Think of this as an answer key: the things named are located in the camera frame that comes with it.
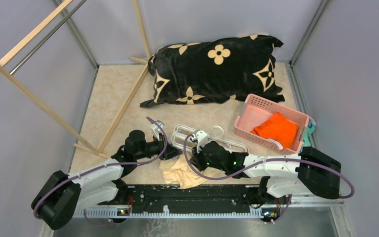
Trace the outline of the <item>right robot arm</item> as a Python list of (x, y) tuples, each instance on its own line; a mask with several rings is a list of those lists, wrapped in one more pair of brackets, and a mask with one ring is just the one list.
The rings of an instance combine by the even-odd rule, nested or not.
[(189, 162), (198, 172), (221, 170), (224, 179), (260, 177), (258, 197), (263, 203), (300, 193), (340, 198), (341, 163), (314, 147), (303, 147), (298, 154), (258, 156), (230, 152), (212, 141), (200, 150), (193, 148)]

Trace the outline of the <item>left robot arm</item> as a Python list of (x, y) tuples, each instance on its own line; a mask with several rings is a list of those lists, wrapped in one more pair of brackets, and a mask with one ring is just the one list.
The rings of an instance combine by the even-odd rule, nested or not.
[(102, 164), (77, 173), (67, 174), (61, 170), (52, 173), (32, 201), (33, 215), (57, 230), (74, 214), (89, 207), (109, 201), (123, 204), (128, 190), (121, 186), (122, 177), (138, 166), (181, 154), (182, 150), (171, 145), (163, 133), (148, 142), (143, 131), (133, 130), (117, 152)]

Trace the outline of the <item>white clip hanger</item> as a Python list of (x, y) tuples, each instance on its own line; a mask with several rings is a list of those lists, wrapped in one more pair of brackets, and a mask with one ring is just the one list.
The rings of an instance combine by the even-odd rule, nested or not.
[[(195, 148), (196, 144), (191, 140), (192, 134), (196, 131), (195, 128), (186, 125), (176, 125), (172, 135), (170, 137), (170, 142), (172, 145), (180, 150), (184, 148), (184, 141), (187, 136), (190, 136), (186, 144), (186, 150), (192, 153), (192, 149)], [(225, 138), (225, 132), (222, 127), (214, 125), (206, 133), (209, 134), (209, 142), (216, 142), (219, 146), (223, 147), (229, 152), (245, 152), (248, 153), (249, 149), (246, 145), (240, 142), (236, 142)]]

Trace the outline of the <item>cream boxer underwear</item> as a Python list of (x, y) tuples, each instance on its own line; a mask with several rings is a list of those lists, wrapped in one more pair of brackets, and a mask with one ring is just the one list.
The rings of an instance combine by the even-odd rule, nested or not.
[(190, 168), (184, 155), (161, 161), (159, 169), (166, 184), (179, 184), (181, 189), (193, 188), (208, 181)]

